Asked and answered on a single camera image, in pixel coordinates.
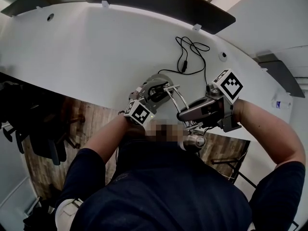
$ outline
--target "cord plug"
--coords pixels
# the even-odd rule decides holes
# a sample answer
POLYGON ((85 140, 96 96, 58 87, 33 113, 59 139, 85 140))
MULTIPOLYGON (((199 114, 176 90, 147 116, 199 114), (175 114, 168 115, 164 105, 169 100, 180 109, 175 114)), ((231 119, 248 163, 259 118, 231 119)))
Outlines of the cord plug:
POLYGON ((186 69, 187 69, 187 61, 185 60, 182 68, 182 73, 185 73, 186 69))

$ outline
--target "sleeve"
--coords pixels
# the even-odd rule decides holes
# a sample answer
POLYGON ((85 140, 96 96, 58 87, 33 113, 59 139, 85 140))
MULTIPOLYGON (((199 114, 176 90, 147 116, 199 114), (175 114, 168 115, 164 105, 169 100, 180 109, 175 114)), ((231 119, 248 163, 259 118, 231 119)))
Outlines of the sleeve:
POLYGON ((85 201, 105 186, 105 163, 91 149, 80 150, 70 165, 56 208, 66 199, 85 201))
POLYGON ((305 166, 288 162, 258 184, 249 204, 256 231, 288 231, 302 195, 305 166))

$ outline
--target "bracket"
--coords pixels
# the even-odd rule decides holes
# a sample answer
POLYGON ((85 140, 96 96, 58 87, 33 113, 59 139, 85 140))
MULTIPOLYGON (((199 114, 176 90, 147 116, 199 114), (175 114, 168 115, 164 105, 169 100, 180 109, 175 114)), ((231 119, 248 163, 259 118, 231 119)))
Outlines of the bracket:
POLYGON ((106 1, 106 0, 102 0, 102 6, 103 6, 103 8, 106 8, 106 9, 108 9, 109 8, 109 3, 108 3, 108 1, 106 1))
MULTIPOLYGON (((170 99, 174 103, 174 105, 175 105, 176 109, 178 110, 178 112, 181 113, 180 107, 178 106, 177 102, 175 101, 174 97, 172 96, 172 94, 170 92, 170 91, 175 91, 178 94, 178 96, 181 98, 181 100, 184 103, 186 109, 189 109, 189 106, 188 106, 187 102, 185 101, 184 97, 178 91, 179 87, 180 87, 180 85, 167 87, 167 88, 164 88, 164 91, 169 95, 170 99)), ((187 126, 186 122, 182 122, 182 123, 183 123, 183 125, 185 127, 185 130, 193 130, 194 128, 197 128, 197 127, 202 125, 202 123, 196 125, 193 121, 189 121, 188 122, 188 124, 189 124, 188 126, 187 126)))
POLYGON ((200 31, 201 27, 202 27, 201 25, 196 24, 196 25, 193 26, 192 29, 193 29, 194 31, 197 31, 197 32, 198 32, 198 31, 200 31))

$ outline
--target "wrist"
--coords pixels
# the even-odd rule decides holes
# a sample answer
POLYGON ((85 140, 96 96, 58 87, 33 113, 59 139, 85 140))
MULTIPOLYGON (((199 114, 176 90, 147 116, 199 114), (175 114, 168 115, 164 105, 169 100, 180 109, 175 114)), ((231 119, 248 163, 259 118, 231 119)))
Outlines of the wrist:
POLYGON ((233 115, 236 122, 241 122, 243 113, 244 113, 244 104, 245 101, 242 99, 238 99, 235 101, 233 105, 233 115))
POLYGON ((124 113, 119 112, 119 113, 118 113, 118 117, 119 117, 119 119, 122 120, 123 125, 124 125, 127 129, 129 129, 129 128, 131 127, 131 121, 130 121, 128 118, 126 118, 126 117, 124 116, 124 113))

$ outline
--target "small white bottle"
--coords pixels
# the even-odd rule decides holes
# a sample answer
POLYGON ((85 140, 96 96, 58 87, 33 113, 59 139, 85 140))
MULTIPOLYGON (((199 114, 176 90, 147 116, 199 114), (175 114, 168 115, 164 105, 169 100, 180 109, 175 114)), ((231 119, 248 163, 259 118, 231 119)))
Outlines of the small white bottle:
POLYGON ((277 109, 286 110, 286 109, 290 108, 291 103, 272 100, 271 106, 273 106, 274 108, 277 108, 277 109))

